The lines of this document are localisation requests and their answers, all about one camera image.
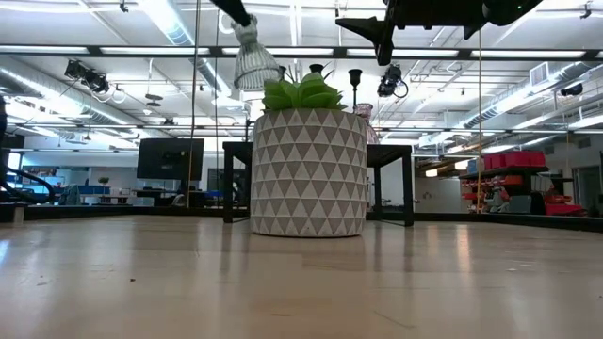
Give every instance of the black camera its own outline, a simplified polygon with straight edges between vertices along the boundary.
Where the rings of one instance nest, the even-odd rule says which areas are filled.
[[[398,88],[404,87],[405,93],[397,93]],[[399,65],[390,65],[385,71],[385,74],[381,77],[381,84],[377,87],[377,94],[380,97],[386,98],[392,95],[398,98],[404,98],[408,95],[408,86],[402,80],[402,70]]]

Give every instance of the vent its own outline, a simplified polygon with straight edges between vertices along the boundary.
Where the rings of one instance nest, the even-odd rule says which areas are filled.
[[[545,155],[551,155],[555,153],[555,145],[545,147]]]
[[[546,81],[548,81],[548,62],[543,62],[530,70],[530,84],[533,87]]]
[[[578,148],[589,148],[591,147],[591,139],[589,137],[578,140]]]

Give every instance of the window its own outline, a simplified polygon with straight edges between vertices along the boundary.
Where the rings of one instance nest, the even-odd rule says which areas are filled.
[[[19,153],[8,154],[8,166],[13,170],[20,170],[21,155]]]

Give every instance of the ceiling beam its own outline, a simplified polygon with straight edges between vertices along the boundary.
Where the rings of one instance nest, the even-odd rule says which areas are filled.
[[[370,47],[341,46],[267,46],[277,58],[345,58],[375,59]],[[237,47],[200,46],[202,57],[236,58]],[[603,49],[501,49],[481,50],[482,61],[601,61]],[[186,46],[123,45],[43,45],[0,44],[0,55],[28,57],[121,57],[121,58],[191,58],[194,48]],[[478,61],[475,48],[396,48],[393,60]]]

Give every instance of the triangle-patterned planter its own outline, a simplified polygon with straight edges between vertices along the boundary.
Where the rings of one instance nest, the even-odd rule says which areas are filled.
[[[329,109],[267,111],[253,130],[257,234],[353,236],[367,213],[367,126]]]

